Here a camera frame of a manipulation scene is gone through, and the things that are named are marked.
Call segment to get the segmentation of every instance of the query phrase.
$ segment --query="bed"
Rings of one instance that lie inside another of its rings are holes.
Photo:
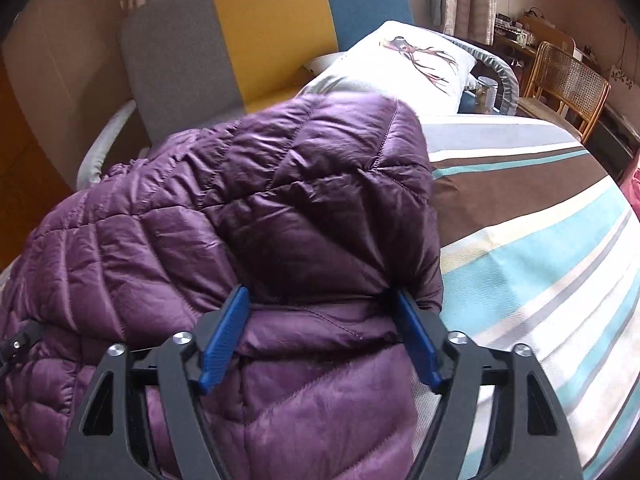
[[[481,345],[531,346],[593,480],[640,415],[640,224],[566,131],[458,115],[423,124],[434,165],[442,318]],[[414,378],[414,452],[437,397]],[[478,470],[491,411],[483,386],[461,479]]]

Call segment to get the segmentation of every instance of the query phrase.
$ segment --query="purple puffer jacket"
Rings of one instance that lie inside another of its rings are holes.
[[[44,340],[6,381],[8,411],[55,474],[107,346],[159,345],[236,283],[252,313],[204,399],[234,480],[398,480],[412,463],[412,366],[380,294],[440,309],[431,165],[420,124],[374,94],[306,96],[169,138],[57,206],[0,307]],[[177,467],[156,390],[149,417]]]

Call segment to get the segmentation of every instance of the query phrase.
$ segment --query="silver bolt head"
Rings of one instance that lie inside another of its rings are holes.
[[[178,332],[174,334],[174,343],[177,345],[186,345],[192,339],[193,335],[191,335],[191,332]]]
[[[469,338],[466,336],[464,332],[458,332],[454,330],[453,332],[449,332],[447,335],[449,341],[451,341],[454,345],[466,345],[469,341]]]
[[[533,350],[524,343],[518,343],[513,347],[513,351],[520,357],[531,357],[533,355]]]
[[[116,343],[115,345],[111,345],[109,347],[109,349],[107,350],[107,354],[109,354],[111,357],[118,357],[119,355],[124,354],[124,351],[126,349],[126,346],[124,346],[122,343]]]

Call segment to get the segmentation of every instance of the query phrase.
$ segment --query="pillow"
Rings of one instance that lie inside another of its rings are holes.
[[[478,79],[469,74],[469,76],[466,78],[465,90],[472,90],[473,92],[475,92],[476,88],[478,88]]]
[[[329,68],[335,61],[338,61],[343,55],[344,52],[336,52],[335,54],[326,54],[325,56],[316,57],[308,63],[305,63],[304,67],[313,75],[318,76]]]
[[[310,81],[299,95],[375,92],[404,101],[418,118],[453,115],[475,64],[471,54],[429,30],[385,22]]]

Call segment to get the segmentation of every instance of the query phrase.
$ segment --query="wooden floor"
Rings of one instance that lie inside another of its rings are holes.
[[[33,137],[0,60],[0,271],[71,190]]]

